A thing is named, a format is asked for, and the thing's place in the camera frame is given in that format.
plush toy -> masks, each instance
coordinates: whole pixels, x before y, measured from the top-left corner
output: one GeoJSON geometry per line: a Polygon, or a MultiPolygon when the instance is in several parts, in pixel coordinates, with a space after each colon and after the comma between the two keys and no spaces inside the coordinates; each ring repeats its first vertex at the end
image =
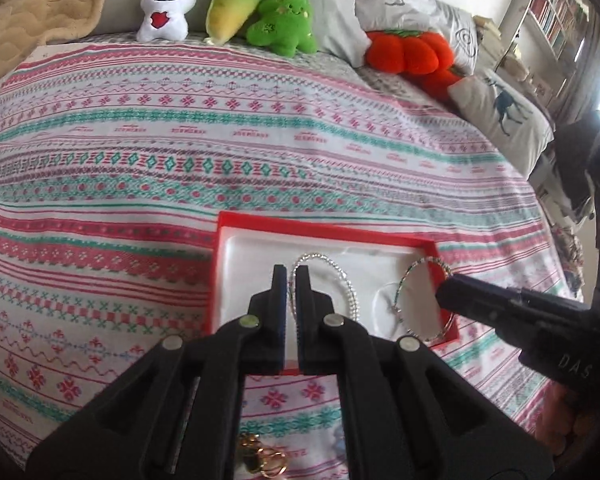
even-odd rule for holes
{"type": "Polygon", "coordinates": [[[141,0],[144,22],[138,30],[138,41],[147,42],[164,38],[182,41],[189,33],[184,15],[196,4],[196,0],[141,0]]]}
{"type": "Polygon", "coordinates": [[[462,79],[451,69],[454,54],[443,36],[435,32],[388,30],[368,32],[371,46],[366,51],[369,66],[391,74],[403,74],[427,94],[448,104],[446,91],[462,79]]]}
{"type": "Polygon", "coordinates": [[[206,14],[206,42],[224,45],[242,27],[261,0],[211,0],[206,14]]]}
{"type": "Polygon", "coordinates": [[[314,10],[309,0],[263,0],[260,20],[247,30],[247,41],[268,46],[279,56],[293,57],[296,49],[315,54],[318,47],[311,29],[314,10]]]}

yellow and green plush toy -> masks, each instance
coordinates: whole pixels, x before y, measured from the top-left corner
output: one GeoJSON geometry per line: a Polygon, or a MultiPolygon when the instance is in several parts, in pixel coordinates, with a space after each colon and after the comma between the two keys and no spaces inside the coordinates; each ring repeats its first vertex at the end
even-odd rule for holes
{"type": "Polygon", "coordinates": [[[279,56],[293,57],[296,49],[315,54],[318,47],[312,33],[314,10],[309,0],[263,0],[261,18],[247,30],[247,41],[267,46],[279,56]]]}
{"type": "Polygon", "coordinates": [[[207,43],[224,45],[253,14],[261,0],[211,0],[206,13],[207,43]]]}

striped blanket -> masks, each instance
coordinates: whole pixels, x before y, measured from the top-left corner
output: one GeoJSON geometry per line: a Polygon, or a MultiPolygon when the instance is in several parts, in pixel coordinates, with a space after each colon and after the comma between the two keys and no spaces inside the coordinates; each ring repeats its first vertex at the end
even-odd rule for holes
{"type": "MultiPolygon", "coordinates": [[[[456,272],[568,294],[533,190],[414,89],[383,94],[326,54],[80,44],[0,90],[0,441],[14,459],[158,340],[200,334],[225,209],[416,233],[456,272]]],[[[530,428],[545,380],[492,330],[460,325],[438,352],[530,428]]],[[[288,452],[288,478],[347,477],[334,378],[249,378],[241,426],[288,452]]]]}

red pumpkin plush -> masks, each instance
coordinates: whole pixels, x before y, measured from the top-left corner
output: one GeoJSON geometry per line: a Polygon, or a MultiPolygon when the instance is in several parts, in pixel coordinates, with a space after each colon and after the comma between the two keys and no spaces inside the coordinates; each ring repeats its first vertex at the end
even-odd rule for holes
{"type": "Polygon", "coordinates": [[[366,51],[369,66],[381,72],[403,74],[434,99],[450,101],[446,90],[462,77],[450,70],[454,53],[443,36],[406,30],[367,35],[372,42],[366,51]]]}

patterned blanket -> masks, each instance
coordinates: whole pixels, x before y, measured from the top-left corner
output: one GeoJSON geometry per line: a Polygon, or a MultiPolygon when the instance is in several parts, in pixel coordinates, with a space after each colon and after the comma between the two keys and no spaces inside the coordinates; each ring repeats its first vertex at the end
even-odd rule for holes
{"type": "MultiPolygon", "coordinates": [[[[0,441],[19,463],[160,338],[200,334],[223,209],[418,233],[457,272],[568,294],[533,190],[421,95],[326,54],[79,45],[0,90],[0,441]]],[[[460,325],[437,351],[531,428],[545,380],[460,325]]],[[[347,477],[334,378],[247,387],[242,428],[285,447],[288,478],[347,477]]]]}

